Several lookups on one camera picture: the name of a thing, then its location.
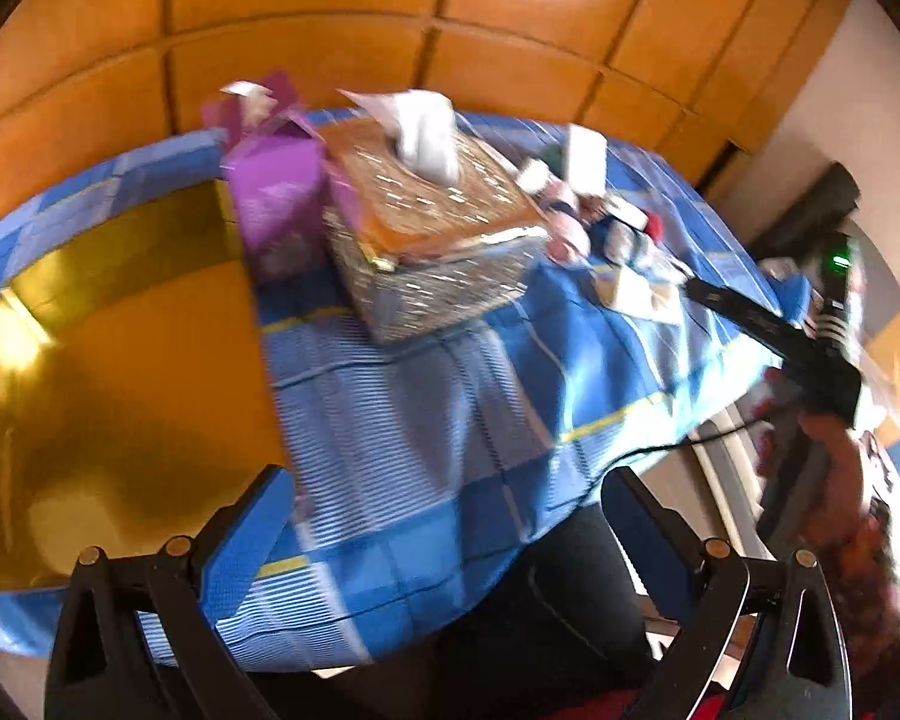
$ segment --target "hand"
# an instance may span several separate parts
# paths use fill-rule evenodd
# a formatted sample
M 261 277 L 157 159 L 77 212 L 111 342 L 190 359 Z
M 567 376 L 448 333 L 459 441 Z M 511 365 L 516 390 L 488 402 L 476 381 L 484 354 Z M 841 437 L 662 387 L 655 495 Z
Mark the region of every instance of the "hand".
M 766 379 L 772 384 L 782 375 L 771 368 Z M 804 541 L 814 549 L 823 549 L 852 538 L 864 525 L 869 504 L 869 496 L 865 497 L 866 453 L 835 415 L 802 415 L 799 425 L 810 439 L 821 442 L 830 455 L 830 471 L 820 499 L 800 525 Z M 761 476 L 770 476 L 775 470 L 773 450 L 773 431 L 768 430 L 758 447 L 757 473 Z

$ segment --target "tissue box lid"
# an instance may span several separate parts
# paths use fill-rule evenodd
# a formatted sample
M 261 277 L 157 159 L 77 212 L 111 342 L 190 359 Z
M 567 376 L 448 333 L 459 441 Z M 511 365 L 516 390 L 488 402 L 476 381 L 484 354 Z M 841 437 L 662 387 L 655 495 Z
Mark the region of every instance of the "tissue box lid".
M 542 223 L 533 201 L 466 135 L 455 134 L 460 177 L 451 187 L 404 167 L 373 119 L 348 119 L 320 135 L 355 193 L 338 197 L 338 210 L 370 258 L 442 256 Z

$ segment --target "tissue box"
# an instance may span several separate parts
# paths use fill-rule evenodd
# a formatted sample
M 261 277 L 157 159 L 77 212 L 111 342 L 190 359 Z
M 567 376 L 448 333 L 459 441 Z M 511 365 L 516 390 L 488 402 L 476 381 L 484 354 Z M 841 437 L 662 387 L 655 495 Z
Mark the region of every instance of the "tissue box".
M 205 105 L 203 118 L 226 129 L 221 168 L 252 276 L 264 282 L 318 268 L 326 262 L 322 139 L 285 74 L 228 90 L 235 93 Z
M 372 119 L 322 129 L 331 161 L 331 251 L 377 341 L 427 333 L 518 298 L 547 233 L 533 201 L 472 138 L 458 181 L 407 170 Z

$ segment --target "wooden wall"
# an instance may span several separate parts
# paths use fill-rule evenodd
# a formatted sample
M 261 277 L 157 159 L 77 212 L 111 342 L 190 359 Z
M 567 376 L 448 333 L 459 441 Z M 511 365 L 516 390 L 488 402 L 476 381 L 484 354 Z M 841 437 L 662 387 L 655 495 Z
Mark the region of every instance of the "wooden wall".
M 24 0 L 0 31 L 0 216 L 275 66 L 312 107 L 424 86 L 582 122 L 696 182 L 767 140 L 849 1 Z

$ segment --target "white wall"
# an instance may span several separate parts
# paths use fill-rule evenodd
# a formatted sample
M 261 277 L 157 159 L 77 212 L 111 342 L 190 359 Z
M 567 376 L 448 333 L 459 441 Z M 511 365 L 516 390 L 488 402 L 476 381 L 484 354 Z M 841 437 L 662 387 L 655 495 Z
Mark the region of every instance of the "white wall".
M 718 209 L 749 240 L 833 160 L 856 179 L 856 221 L 900 282 L 900 34 L 875 0 L 852 1 L 773 138 Z

